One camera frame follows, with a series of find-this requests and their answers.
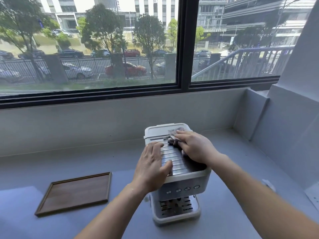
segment wooden tray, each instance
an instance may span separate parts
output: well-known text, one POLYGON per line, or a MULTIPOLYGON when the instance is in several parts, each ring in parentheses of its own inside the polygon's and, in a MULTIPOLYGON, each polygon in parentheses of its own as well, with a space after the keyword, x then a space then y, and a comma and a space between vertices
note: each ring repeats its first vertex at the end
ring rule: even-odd
POLYGON ((40 202, 36 216, 106 203, 111 172, 52 182, 40 202))

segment drip tray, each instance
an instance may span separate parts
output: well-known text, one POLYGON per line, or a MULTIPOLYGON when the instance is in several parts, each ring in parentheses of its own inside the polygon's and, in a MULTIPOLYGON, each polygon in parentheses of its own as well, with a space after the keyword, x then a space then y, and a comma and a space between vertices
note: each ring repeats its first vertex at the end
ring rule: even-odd
POLYGON ((151 207, 153 220, 157 225, 165 225, 189 218, 197 218, 201 213, 195 195, 166 201, 154 201, 151 195, 151 207))

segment glass pane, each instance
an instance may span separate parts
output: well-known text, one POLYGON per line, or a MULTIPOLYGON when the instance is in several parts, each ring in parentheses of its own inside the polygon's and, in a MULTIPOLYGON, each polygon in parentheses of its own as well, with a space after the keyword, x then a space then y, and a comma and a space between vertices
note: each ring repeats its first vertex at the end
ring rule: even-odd
POLYGON ((2 1, 0 96, 176 82, 178 0, 2 1))
POLYGON ((315 2, 200 0, 192 82, 280 76, 315 2))

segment wall socket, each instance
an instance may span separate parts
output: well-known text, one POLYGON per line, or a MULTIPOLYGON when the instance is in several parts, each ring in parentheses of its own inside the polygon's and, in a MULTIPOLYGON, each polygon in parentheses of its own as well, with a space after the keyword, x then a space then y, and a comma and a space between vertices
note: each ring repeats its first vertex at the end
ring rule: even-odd
POLYGON ((305 190, 306 195, 319 211, 319 182, 305 190))

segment person's right hand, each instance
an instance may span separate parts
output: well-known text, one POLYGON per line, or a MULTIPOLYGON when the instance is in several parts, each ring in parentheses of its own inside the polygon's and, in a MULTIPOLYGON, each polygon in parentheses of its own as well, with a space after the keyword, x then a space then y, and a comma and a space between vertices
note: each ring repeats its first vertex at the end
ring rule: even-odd
POLYGON ((221 157, 208 138, 190 131, 176 131, 174 136, 181 140, 178 145, 194 161, 211 166, 211 162, 221 157))

